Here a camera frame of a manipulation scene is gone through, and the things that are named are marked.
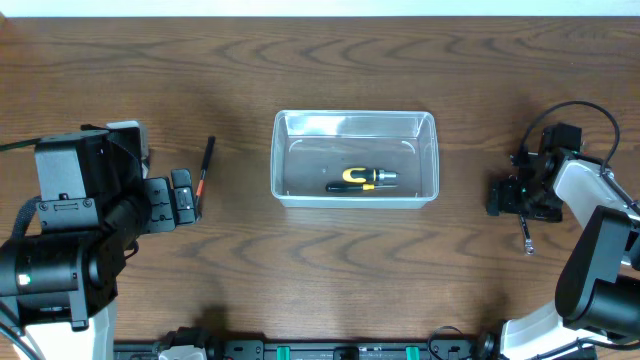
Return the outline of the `small hammer black orange handle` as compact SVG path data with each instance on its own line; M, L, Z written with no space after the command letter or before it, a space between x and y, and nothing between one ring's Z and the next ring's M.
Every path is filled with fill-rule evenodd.
M202 218L201 201L202 201L202 196L204 191L204 183L205 183L206 174L209 168L209 164L213 155L215 142L216 142L215 136L208 137L203 160L201 163L200 178L198 182L198 187L196 189L195 203L194 203L197 221L199 221Z

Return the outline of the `silver ratchet wrench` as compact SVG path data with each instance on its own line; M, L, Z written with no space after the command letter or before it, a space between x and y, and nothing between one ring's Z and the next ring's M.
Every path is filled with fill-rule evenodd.
M520 227L521 227L523 238L524 238L524 253L527 256L532 256L535 254L535 247L529 232L526 218L523 215L519 216L519 223L520 223Z

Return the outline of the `slim black yellow screwdriver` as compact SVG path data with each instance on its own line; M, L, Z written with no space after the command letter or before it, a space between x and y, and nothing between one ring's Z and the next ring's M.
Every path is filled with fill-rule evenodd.
M329 193L360 193L381 189L394 189L396 185L385 184L369 184L369 183L348 183L348 182L330 182L325 186L325 190Z

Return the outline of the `stubby yellow black screwdriver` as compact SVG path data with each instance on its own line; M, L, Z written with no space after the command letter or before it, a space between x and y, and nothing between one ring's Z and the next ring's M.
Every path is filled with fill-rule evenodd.
M342 173L342 179L348 183L364 184L378 182L393 182L398 178L398 173L378 168L352 167Z

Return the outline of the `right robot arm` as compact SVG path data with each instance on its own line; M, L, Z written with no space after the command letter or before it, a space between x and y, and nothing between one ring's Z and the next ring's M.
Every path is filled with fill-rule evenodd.
M639 347L639 216L603 161L581 151L582 131L564 123L543 130L537 152L520 148L515 176L491 185L486 210L562 221L569 207L582 234L558 279L555 298L479 340L477 359L594 359L599 347Z

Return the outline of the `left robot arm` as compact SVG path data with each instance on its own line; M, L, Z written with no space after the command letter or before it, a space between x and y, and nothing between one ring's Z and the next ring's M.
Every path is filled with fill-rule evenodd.
M23 359L111 359L116 278L139 237L196 222L191 173L148 177L136 121L30 144L40 193L1 246L1 333Z

